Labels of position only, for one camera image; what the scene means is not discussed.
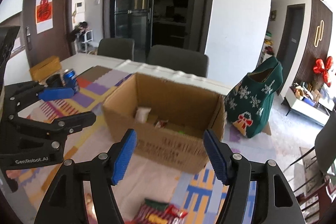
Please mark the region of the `red wooden chair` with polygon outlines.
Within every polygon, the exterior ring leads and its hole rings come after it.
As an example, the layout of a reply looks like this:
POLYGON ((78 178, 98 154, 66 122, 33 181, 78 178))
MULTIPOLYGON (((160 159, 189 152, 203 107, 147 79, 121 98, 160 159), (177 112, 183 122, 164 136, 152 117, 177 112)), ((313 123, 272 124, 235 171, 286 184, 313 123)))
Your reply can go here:
POLYGON ((302 163, 305 180, 295 195, 305 223, 318 223, 335 199, 334 167, 329 174, 321 173, 313 152, 304 157, 302 163))

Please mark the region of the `black mug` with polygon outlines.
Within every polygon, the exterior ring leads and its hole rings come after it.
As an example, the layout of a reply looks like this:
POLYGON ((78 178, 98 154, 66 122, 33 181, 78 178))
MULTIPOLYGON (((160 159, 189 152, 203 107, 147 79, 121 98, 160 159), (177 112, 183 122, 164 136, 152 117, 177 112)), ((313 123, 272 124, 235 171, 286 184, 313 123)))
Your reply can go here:
POLYGON ((49 88, 63 88, 63 79, 61 77, 60 73, 56 73, 52 76, 50 76, 48 79, 46 79, 46 85, 49 88))

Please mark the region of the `brown entrance door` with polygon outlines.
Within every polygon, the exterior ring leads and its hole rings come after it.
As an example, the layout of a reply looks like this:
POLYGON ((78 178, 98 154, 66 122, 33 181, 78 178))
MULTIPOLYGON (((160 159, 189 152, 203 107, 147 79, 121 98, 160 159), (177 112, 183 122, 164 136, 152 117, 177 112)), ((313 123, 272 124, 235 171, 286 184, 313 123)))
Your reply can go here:
POLYGON ((22 28, 30 67, 51 56, 72 56, 72 0, 23 0, 22 28))

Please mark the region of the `grey side chair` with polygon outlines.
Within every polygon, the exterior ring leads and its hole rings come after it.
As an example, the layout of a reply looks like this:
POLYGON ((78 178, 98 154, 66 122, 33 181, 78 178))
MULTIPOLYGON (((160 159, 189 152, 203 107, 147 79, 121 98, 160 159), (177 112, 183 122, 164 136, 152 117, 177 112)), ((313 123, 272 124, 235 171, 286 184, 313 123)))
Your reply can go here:
POLYGON ((314 147, 292 162, 285 170, 294 165, 311 152, 315 151, 316 162, 319 170, 323 174, 335 176, 335 172, 330 171, 335 161, 335 118, 330 117, 323 129, 318 133, 314 147))

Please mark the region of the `colourful patterned tablecloth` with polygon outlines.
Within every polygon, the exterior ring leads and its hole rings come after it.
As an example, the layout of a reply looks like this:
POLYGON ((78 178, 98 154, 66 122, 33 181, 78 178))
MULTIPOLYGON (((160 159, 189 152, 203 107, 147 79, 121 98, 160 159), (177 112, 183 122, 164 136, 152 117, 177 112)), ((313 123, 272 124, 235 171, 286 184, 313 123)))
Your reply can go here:
MULTIPOLYGON (((80 73, 81 97, 78 100, 39 103, 31 110, 24 111, 23 115, 50 122, 59 115, 83 111, 84 106, 88 106, 95 113, 96 122, 68 137, 65 157, 75 162, 90 160, 98 153, 107 151, 113 139, 101 109, 103 98, 90 92, 89 87, 105 88, 111 92, 114 90, 112 80, 115 78, 114 69, 99 69, 96 76, 80 73)), ((15 192, 5 179, 1 180, 1 191, 22 223, 34 222, 45 192, 58 169, 58 165, 51 165, 13 172, 13 182, 18 187, 15 192)), ((120 212, 127 221, 133 219, 145 198, 151 198, 171 202, 186 210, 186 223, 214 223, 227 190, 216 178, 211 164, 207 164, 198 174, 190 174, 136 154, 131 157, 123 180, 113 188, 120 212)))

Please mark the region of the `red striped snack packet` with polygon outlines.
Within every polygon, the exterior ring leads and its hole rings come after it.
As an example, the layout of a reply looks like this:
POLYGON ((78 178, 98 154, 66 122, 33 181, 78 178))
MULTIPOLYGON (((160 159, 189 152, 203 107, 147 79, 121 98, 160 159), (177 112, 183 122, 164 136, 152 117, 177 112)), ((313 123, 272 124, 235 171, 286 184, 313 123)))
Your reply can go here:
POLYGON ((125 223, 180 224, 184 223, 188 214, 188 211, 182 210, 172 203, 145 198, 134 218, 125 223))

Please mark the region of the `white snack packet in box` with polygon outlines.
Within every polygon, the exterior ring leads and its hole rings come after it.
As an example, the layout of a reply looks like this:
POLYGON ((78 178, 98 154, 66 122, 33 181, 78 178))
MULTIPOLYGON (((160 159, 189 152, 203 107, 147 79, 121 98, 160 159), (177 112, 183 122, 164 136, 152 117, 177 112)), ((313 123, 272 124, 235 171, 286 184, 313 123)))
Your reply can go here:
POLYGON ((138 107, 135 113, 135 121, 138 123, 146 123, 151 112, 151 107, 138 107))

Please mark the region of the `red paper door poster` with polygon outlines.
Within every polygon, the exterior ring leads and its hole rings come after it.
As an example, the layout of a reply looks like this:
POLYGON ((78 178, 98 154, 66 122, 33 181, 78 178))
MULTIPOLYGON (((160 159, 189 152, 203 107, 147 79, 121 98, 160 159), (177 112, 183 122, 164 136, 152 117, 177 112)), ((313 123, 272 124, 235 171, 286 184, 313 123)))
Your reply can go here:
POLYGON ((35 0, 35 25, 37 34, 54 27, 53 0, 35 0))

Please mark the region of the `white low tv cabinet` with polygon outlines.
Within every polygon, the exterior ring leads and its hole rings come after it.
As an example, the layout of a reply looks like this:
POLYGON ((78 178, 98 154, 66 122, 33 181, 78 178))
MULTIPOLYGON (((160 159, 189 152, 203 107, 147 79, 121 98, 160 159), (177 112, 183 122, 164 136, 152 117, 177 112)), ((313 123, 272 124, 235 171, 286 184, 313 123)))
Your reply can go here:
POLYGON ((291 88, 286 92, 282 105, 288 106, 286 115, 294 112, 321 126, 324 126, 330 118, 330 113, 325 107, 314 107, 303 100, 299 100, 291 88))

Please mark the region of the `green Christmas tote bag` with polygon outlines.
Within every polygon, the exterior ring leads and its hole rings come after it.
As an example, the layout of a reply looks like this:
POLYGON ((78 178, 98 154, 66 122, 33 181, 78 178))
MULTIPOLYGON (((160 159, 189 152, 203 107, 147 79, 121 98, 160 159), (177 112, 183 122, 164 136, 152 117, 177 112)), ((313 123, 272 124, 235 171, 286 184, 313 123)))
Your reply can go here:
POLYGON ((275 92, 282 84, 282 65, 272 56, 247 73, 226 95, 224 105, 228 121, 247 138, 262 132, 275 92))

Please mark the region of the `dark grey chair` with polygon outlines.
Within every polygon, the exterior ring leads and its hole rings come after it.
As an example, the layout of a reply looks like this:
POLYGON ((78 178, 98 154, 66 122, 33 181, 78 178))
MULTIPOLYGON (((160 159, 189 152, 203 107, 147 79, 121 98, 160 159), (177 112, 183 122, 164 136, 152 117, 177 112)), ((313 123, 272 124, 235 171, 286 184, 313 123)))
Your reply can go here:
POLYGON ((134 40, 130 38, 101 39, 97 55, 122 60, 134 60, 134 40))
POLYGON ((209 69, 208 56, 197 51, 163 45, 155 45, 150 49, 146 63, 205 78, 209 69))

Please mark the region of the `brown cardboard box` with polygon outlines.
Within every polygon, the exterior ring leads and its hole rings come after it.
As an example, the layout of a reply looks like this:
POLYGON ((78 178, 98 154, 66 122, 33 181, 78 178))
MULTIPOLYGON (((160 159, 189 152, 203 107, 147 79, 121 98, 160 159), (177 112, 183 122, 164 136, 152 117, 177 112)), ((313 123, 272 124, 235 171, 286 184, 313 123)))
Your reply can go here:
POLYGON ((115 142, 131 128, 137 133, 136 154, 192 174, 209 161, 204 132, 211 129, 221 139, 226 123, 223 95, 140 73, 117 87, 102 111, 115 142), (146 123, 135 121, 138 107, 151 107, 146 123))

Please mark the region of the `dark grey chair right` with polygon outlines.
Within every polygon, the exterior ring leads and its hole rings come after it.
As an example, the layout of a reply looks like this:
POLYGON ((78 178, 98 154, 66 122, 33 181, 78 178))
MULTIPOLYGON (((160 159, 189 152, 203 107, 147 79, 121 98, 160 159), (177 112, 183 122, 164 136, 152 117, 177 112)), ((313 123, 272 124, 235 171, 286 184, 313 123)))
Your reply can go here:
POLYGON ((146 63, 205 78, 209 69, 208 56, 197 51, 163 45, 155 45, 150 49, 146 63))

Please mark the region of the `red bow decoration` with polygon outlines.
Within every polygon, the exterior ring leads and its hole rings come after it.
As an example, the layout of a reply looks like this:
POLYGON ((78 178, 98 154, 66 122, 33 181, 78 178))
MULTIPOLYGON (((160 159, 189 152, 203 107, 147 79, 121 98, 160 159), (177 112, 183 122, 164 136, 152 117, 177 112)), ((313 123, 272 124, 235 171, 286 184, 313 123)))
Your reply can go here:
POLYGON ((328 56, 325 61, 323 59, 317 59, 315 61, 313 72, 318 75, 322 75, 323 82, 328 86, 331 87, 331 80, 329 75, 329 70, 333 66, 333 57, 328 56))

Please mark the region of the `dark interior door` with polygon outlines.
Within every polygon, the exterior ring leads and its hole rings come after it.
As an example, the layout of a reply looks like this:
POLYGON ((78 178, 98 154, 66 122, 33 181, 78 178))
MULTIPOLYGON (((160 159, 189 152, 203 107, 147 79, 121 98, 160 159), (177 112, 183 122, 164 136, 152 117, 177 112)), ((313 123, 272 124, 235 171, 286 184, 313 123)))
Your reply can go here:
POLYGON ((283 83, 277 91, 278 95, 284 87, 298 50, 302 34, 304 14, 305 4, 287 6, 284 30, 276 56, 282 65, 283 78, 283 83))

